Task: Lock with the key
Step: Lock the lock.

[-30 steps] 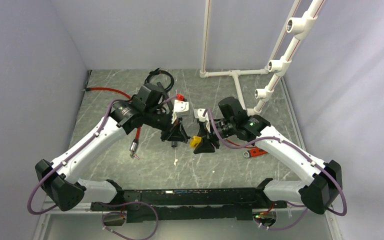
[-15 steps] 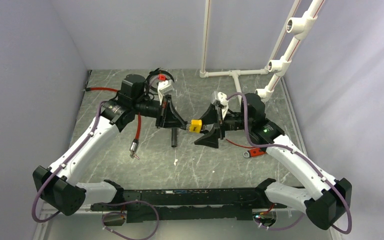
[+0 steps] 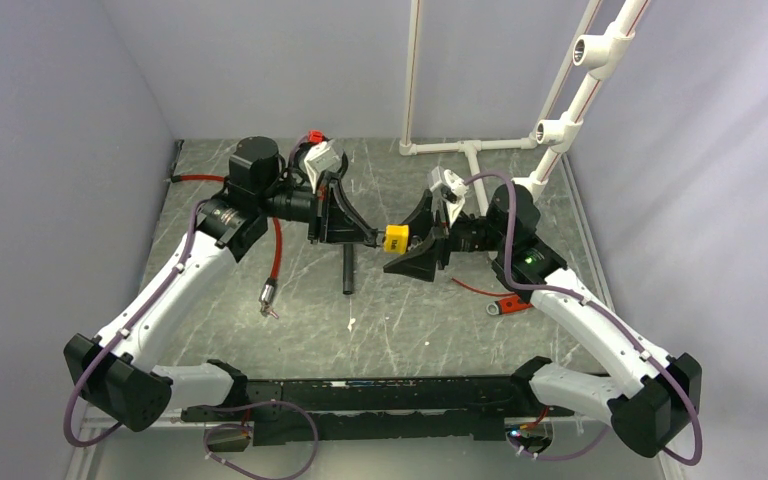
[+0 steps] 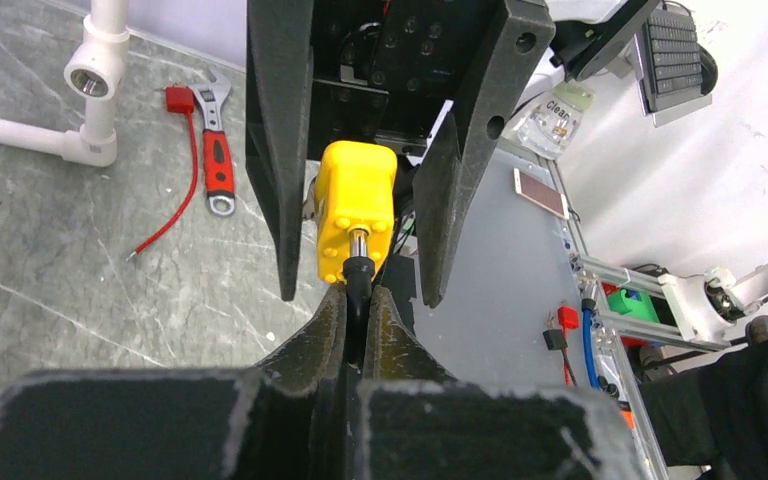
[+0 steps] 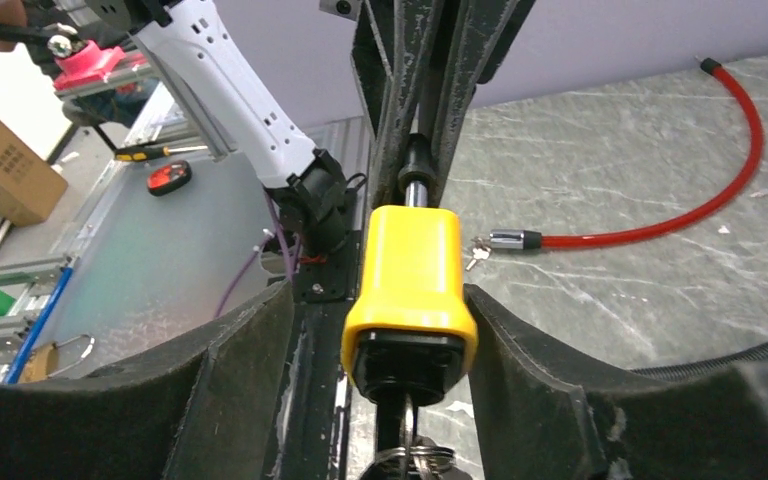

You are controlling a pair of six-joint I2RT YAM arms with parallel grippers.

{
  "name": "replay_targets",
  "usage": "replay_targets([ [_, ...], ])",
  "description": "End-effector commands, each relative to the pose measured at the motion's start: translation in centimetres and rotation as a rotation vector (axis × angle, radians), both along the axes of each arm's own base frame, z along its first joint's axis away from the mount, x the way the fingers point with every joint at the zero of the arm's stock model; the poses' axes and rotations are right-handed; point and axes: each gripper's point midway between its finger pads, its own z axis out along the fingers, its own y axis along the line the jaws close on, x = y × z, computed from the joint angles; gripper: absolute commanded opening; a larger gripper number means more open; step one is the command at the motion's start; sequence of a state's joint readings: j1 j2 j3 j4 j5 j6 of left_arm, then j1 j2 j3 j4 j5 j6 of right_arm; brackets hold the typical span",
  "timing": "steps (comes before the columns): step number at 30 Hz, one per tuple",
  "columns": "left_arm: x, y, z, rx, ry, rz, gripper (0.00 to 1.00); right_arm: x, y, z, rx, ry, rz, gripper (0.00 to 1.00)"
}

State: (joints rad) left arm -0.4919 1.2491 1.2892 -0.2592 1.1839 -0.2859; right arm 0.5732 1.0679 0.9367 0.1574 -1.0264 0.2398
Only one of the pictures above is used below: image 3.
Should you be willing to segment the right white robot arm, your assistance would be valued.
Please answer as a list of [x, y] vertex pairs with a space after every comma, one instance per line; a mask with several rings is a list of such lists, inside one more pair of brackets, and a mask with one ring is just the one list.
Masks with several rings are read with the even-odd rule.
[[533, 358], [512, 378], [511, 401], [534, 415], [557, 406], [603, 423], [633, 452], [665, 453], [695, 465], [702, 453], [702, 368], [646, 340], [584, 285], [537, 234], [541, 214], [531, 193], [496, 189], [485, 215], [461, 213], [464, 188], [425, 190], [401, 224], [389, 225], [383, 249], [396, 254], [387, 273], [432, 281], [453, 252], [496, 252], [492, 269], [505, 289], [554, 320], [604, 368], [585, 374]]

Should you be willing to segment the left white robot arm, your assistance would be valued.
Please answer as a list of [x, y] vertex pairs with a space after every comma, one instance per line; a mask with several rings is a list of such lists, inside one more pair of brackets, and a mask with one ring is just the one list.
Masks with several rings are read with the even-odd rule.
[[304, 224], [312, 243], [376, 247], [378, 232], [342, 186], [349, 158], [330, 139], [309, 137], [288, 156], [267, 137], [240, 140], [221, 188], [198, 202], [166, 264], [132, 303], [93, 336], [75, 335], [64, 357], [75, 388], [134, 432], [165, 411], [208, 406], [232, 420], [247, 406], [247, 377], [221, 361], [164, 367], [167, 342], [218, 276], [236, 266], [272, 220]]

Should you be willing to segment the yellow padlock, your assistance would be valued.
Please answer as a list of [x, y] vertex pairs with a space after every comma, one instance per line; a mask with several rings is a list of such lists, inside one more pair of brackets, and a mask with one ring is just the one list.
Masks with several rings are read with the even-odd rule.
[[389, 224], [383, 230], [380, 248], [391, 254], [405, 254], [410, 245], [410, 227], [405, 224]]

